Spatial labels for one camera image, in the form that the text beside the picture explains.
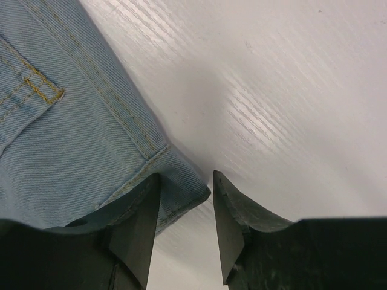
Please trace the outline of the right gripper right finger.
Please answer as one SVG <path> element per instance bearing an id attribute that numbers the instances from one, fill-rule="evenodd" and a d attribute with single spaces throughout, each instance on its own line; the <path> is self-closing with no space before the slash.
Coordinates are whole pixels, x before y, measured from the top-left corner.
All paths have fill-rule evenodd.
<path id="1" fill-rule="evenodd" d="M 223 283 L 229 289 L 385 289 L 386 218 L 292 222 L 213 173 Z"/>

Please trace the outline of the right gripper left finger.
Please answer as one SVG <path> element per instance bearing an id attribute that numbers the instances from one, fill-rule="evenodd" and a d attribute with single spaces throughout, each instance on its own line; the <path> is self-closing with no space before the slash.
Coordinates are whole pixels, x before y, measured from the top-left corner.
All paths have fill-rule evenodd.
<path id="1" fill-rule="evenodd" d="M 145 289 L 160 177 L 64 227 L 1 220 L 2 289 Z"/>

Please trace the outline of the light blue denim skirt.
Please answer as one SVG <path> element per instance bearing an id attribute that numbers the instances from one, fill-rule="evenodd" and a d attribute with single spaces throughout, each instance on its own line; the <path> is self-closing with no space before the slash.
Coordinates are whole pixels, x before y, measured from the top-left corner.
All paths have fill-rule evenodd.
<path id="1" fill-rule="evenodd" d="M 157 231 L 209 197 L 79 1 L 2 1 L 1 217 L 63 226 L 153 173 Z"/>

